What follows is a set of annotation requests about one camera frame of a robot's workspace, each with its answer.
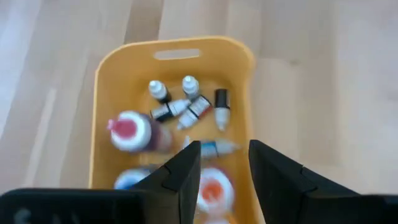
basket handle hole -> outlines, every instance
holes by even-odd
[[[178,49],[178,50],[162,50],[154,54],[157,60],[173,60],[199,57],[201,51],[199,49]]]

orange label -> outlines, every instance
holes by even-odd
[[[209,180],[201,191],[203,199],[207,202],[219,201],[223,195],[223,188],[217,180]]]

wooden floor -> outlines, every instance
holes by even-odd
[[[398,194],[396,0],[0,0],[0,192],[86,187],[99,61],[205,34],[257,57],[256,138],[358,192]]]

